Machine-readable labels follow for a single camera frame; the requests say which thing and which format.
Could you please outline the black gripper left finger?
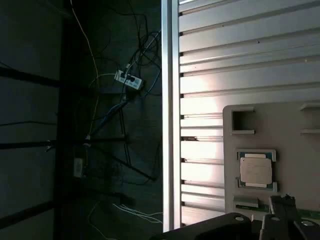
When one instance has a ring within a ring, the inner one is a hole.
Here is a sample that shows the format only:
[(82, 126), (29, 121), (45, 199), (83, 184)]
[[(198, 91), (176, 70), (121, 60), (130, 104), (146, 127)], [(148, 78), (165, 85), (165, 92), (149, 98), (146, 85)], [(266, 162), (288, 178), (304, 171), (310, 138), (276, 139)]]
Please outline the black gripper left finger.
[(285, 198), (270, 197), (271, 214), (261, 228), (243, 214), (232, 212), (199, 223), (152, 236), (152, 240), (284, 240), (286, 238)]

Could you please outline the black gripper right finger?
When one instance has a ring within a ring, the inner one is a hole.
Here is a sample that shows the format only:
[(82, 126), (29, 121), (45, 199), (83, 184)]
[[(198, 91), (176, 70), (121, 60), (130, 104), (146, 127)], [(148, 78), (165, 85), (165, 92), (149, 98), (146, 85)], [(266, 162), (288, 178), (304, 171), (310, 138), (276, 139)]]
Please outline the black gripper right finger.
[(290, 240), (319, 240), (320, 225), (310, 219), (302, 218), (296, 208), (293, 196), (285, 195), (288, 236)]

